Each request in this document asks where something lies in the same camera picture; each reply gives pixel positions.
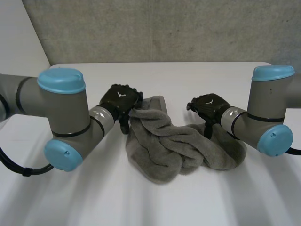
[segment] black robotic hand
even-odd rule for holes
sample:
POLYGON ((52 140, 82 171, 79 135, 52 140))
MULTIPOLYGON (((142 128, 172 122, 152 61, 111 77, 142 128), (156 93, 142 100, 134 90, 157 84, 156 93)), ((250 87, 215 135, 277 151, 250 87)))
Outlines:
POLYGON ((114 84, 99 102, 99 106, 106 108, 114 120, 119 120, 123 134, 129 133, 129 112, 143 101, 143 93, 130 88, 129 85, 114 84))
POLYGON ((230 105, 227 101, 211 93, 193 98, 192 101, 187 104, 186 109, 196 112, 206 121, 204 136, 210 139, 212 136, 212 126, 216 123, 221 123, 222 114, 229 107, 230 105))

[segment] white wall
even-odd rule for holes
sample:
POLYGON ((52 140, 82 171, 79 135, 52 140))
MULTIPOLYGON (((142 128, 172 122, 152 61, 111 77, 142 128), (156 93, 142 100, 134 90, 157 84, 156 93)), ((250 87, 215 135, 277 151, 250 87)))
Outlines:
POLYGON ((49 68, 21 0, 0 0, 0 73, 38 76, 49 68))

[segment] crumpled towel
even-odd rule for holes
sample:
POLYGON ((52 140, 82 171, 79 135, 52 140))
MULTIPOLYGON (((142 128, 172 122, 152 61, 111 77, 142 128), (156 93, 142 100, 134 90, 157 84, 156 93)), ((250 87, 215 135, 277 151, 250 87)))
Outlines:
POLYGON ((230 170, 246 156, 246 146, 218 124, 213 126, 210 140, 203 136, 204 124, 174 126, 163 97, 145 99, 140 108, 131 111, 130 123, 128 159, 155 183, 169 182, 199 166, 230 170))

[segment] black cable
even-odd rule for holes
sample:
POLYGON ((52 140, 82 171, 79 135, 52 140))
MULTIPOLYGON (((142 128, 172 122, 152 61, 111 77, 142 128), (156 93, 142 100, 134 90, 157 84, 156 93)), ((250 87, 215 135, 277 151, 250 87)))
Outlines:
POLYGON ((290 147, 286 153, 293 154, 293 155, 301 155, 301 150, 290 147))
POLYGON ((0 161, 3 163, 3 165, 6 166, 9 170, 22 174, 24 177, 29 177, 31 175, 40 175, 43 173, 47 173, 51 169, 53 169, 53 166, 51 164, 48 164, 47 166, 40 168, 40 169, 32 169, 32 168, 24 168, 22 166, 19 166, 15 162, 13 162, 2 150, 0 147, 0 161))

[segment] gray robot arm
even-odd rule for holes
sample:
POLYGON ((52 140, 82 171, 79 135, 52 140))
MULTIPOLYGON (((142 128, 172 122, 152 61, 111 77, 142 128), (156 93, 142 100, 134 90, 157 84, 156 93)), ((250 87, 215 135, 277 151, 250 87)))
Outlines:
MULTIPOLYGON (((14 114, 47 117, 53 139, 44 148, 45 157, 55 168, 72 171, 116 120, 128 132, 128 113, 143 99, 129 86, 113 85, 89 110, 85 88, 82 73, 71 68, 48 69, 38 78, 0 74, 0 122, 14 114)), ((24 176, 30 176, 29 170, 24 176)))
POLYGON ((301 108, 301 79, 291 66, 261 66, 254 70, 247 111, 230 106, 215 94, 195 98, 187 109, 208 127, 219 123, 227 132, 269 156, 279 156, 293 142, 283 125, 287 108, 301 108))

